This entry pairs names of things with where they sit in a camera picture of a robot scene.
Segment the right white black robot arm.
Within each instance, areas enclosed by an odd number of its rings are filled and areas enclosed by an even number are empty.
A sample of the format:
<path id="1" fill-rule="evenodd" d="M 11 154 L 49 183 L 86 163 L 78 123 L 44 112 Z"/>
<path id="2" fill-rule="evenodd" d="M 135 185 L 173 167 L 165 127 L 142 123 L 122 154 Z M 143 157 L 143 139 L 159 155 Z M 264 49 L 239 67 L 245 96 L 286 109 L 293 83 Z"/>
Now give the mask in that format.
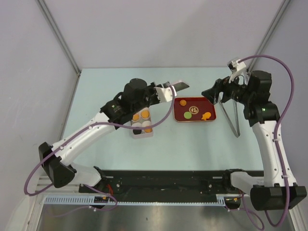
<path id="1" fill-rule="evenodd" d="M 305 186 L 297 184 L 287 162 L 278 124 L 279 110 L 269 100 L 271 85 L 271 74 L 257 70 L 250 74 L 247 84 L 226 77 L 217 79 L 212 88 L 202 92 L 212 104 L 234 100 L 244 105 L 244 117 L 258 142 L 264 177 L 252 177 L 242 169 L 228 169 L 222 188 L 227 193 L 238 189 L 249 195 L 257 211 L 292 209 L 307 196 Z"/>

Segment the black round cookie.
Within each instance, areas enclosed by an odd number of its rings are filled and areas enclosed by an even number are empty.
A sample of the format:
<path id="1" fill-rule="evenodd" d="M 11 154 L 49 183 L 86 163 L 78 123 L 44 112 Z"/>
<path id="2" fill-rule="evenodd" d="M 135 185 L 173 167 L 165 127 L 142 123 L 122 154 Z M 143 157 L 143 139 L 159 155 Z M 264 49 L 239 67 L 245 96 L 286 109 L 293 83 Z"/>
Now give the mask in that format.
<path id="1" fill-rule="evenodd" d="M 141 130 L 136 130 L 136 129 L 133 130 L 133 134 L 134 134 L 134 135 L 139 135 L 139 134 L 141 134 L 141 133 L 142 133 Z"/>

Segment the silver tin lid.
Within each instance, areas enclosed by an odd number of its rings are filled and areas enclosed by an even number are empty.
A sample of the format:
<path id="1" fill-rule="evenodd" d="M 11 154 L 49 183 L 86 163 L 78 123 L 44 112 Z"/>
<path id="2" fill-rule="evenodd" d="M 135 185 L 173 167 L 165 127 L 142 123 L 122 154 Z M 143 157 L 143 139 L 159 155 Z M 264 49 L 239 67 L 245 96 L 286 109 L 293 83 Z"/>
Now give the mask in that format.
<path id="1" fill-rule="evenodd" d="M 171 86 L 174 88 L 175 92 L 185 90 L 190 87 L 190 85 L 182 80 L 178 80 L 175 83 L 172 83 Z"/>

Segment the orange flower cookie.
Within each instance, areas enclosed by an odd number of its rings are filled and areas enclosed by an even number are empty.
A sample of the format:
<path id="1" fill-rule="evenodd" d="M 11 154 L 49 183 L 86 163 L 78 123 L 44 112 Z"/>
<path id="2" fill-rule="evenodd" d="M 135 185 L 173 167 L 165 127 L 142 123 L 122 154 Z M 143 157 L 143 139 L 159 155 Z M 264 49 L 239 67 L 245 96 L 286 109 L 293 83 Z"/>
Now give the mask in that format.
<path id="1" fill-rule="evenodd" d="M 132 118 L 133 121 L 138 121 L 139 120 L 139 115 L 135 114 Z"/>

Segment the orange round cookie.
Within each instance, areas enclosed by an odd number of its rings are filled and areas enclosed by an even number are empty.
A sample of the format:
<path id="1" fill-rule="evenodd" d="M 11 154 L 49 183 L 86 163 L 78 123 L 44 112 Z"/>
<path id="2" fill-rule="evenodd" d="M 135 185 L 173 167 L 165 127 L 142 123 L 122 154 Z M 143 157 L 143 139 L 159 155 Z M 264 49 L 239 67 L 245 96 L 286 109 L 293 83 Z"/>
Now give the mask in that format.
<path id="1" fill-rule="evenodd" d="M 147 119 L 147 118 L 150 117 L 150 112 L 148 110 L 143 110 L 141 112 L 141 116 L 142 116 L 142 118 Z"/>
<path id="2" fill-rule="evenodd" d="M 153 130 L 151 128 L 145 129 L 144 132 L 145 133 L 151 133 Z"/>

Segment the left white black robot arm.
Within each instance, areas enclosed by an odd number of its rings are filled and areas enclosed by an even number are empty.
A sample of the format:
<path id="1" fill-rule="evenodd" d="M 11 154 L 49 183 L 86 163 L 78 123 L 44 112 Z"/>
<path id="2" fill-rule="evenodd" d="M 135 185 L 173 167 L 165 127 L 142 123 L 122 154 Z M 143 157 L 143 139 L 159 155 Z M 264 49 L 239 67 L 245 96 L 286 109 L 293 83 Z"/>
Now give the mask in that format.
<path id="1" fill-rule="evenodd" d="M 95 192 L 102 192 L 106 188 L 102 170 L 74 164 L 74 160 L 99 138 L 118 128 L 126 128 L 126 123 L 142 109 L 174 102 L 175 96 L 176 90 L 170 83 L 156 85 L 139 78 L 132 79 L 79 130 L 52 145 L 41 144 L 38 149 L 40 160 L 52 185 L 61 188 L 76 181 L 90 186 Z"/>

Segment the metal tongs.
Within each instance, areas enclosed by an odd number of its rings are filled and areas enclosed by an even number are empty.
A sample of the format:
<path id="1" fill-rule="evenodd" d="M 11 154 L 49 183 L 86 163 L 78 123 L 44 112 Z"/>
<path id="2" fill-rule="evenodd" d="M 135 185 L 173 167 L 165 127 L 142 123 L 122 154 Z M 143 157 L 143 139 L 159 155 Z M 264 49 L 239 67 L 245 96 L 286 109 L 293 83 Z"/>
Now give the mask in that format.
<path id="1" fill-rule="evenodd" d="M 236 138 L 240 137 L 241 133 L 240 133 L 240 125 L 239 125 L 239 114 L 238 114 L 238 105 L 237 105 L 237 102 L 236 101 L 232 101 L 233 103 L 233 112 L 234 112 L 234 118 L 235 118 L 235 123 L 232 122 L 229 114 L 227 113 L 224 105 L 223 105 L 223 102 L 222 102 L 222 99 L 221 97 L 219 96 L 218 97 L 218 103 L 219 103 L 219 106 L 229 124 L 229 127 L 231 128 L 234 136 Z"/>

